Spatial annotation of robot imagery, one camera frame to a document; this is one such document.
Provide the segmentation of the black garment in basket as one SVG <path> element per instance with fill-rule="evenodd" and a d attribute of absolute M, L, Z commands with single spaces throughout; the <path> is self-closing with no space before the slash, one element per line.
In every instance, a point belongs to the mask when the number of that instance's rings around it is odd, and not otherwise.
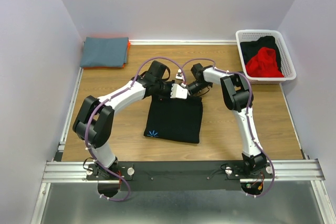
<path fill-rule="evenodd" d="M 273 36 L 261 37 L 257 41 L 254 41 L 254 42 L 252 41 L 251 42 L 241 42 L 240 45 L 243 50 L 243 57 L 244 57 L 245 65 L 248 63 L 248 61 L 253 56 L 255 56 L 258 53 L 259 49 L 261 49 L 262 47 L 274 49 L 276 51 L 277 65 L 280 70 L 281 61 L 280 61 L 280 56 L 279 56 L 279 49 L 275 44 L 275 39 Z"/>

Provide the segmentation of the white plastic laundry basket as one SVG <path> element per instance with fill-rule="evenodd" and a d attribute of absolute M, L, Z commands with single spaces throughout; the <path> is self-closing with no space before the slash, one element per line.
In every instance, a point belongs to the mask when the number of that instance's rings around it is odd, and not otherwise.
<path fill-rule="evenodd" d="M 243 57 L 243 50 L 241 48 L 241 42 L 254 42 L 261 37 L 273 36 L 275 44 L 279 49 L 279 56 L 281 61 L 281 73 L 284 77 L 251 77 L 248 75 L 245 61 Z M 296 78 L 296 71 L 293 66 L 288 48 L 284 41 L 282 34 L 276 30 L 269 29 L 243 29 L 236 31 L 236 41 L 238 46 L 238 52 L 243 67 L 243 72 L 252 84 L 280 84 L 285 81 L 294 80 Z"/>

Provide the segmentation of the red t-shirt in basket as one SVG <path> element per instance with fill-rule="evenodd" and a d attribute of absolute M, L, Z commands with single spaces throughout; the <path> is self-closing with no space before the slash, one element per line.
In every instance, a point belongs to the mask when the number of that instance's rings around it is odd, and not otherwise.
<path fill-rule="evenodd" d="M 245 65 L 250 77 L 283 78 L 276 61 L 276 51 L 262 47 Z"/>

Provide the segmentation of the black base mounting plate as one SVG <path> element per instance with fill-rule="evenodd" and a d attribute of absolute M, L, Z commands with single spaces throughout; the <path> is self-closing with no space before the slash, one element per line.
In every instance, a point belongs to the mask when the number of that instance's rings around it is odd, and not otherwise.
<path fill-rule="evenodd" d="M 237 190 L 260 195 L 266 179 L 273 177 L 269 164 L 249 172 L 245 162 L 172 161 L 119 162 L 108 172 L 96 163 L 83 163 L 86 179 L 97 182 L 98 192 L 113 197 L 123 191 Z"/>

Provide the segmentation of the aluminium frame rail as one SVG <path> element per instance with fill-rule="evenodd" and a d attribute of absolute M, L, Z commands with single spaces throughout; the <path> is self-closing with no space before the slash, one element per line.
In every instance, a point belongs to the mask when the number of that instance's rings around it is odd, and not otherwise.
<path fill-rule="evenodd" d="M 32 223 L 335 223 L 317 159 L 274 159 L 265 195 L 243 190 L 136 191 L 107 202 L 83 162 L 48 162 Z"/>

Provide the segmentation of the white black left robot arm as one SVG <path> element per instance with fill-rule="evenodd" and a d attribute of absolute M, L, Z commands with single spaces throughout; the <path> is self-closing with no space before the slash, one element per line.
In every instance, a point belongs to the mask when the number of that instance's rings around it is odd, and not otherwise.
<path fill-rule="evenodd" d="M 109 176 L 122 178 L 118 158 L 109 146 L 114 116 L 127 106 L 154 94 L 171 94 L 171 84 L 164 74 L 170 72 L 165 64 L 154 60 L 149 69 L 136 75 L 122 88 L 95 98 L 84 99 L 72 130 L 84 141 L 97 167 Z"/>

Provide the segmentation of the black t-shirt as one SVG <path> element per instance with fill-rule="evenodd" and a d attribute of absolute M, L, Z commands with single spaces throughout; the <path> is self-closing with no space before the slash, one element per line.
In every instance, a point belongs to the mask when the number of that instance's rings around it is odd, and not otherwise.
<path fill-rule="evenodd" d="M 171 99 L 153 95 L 143 135 L 198 144 L 203 117 L 201 97 Z"/>

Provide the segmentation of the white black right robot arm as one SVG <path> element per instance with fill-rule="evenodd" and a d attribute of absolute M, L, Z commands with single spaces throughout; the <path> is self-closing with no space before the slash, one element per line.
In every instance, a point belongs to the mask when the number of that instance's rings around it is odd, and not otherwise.
<path fill-rule="evenodd" d="M 191 73 L 195 81 L 188 84 L 190 94 L 211 87 L 221 86 L 226 107 L 236 118 L 243 142 L 243 171 L 244 174 L 254 175 L 267 166 L 267 157 L 259 142 L 253 118 L 253 92 L 251 85 L 242 72 L 231 72 L 213 66 L 194 64 Z"/>

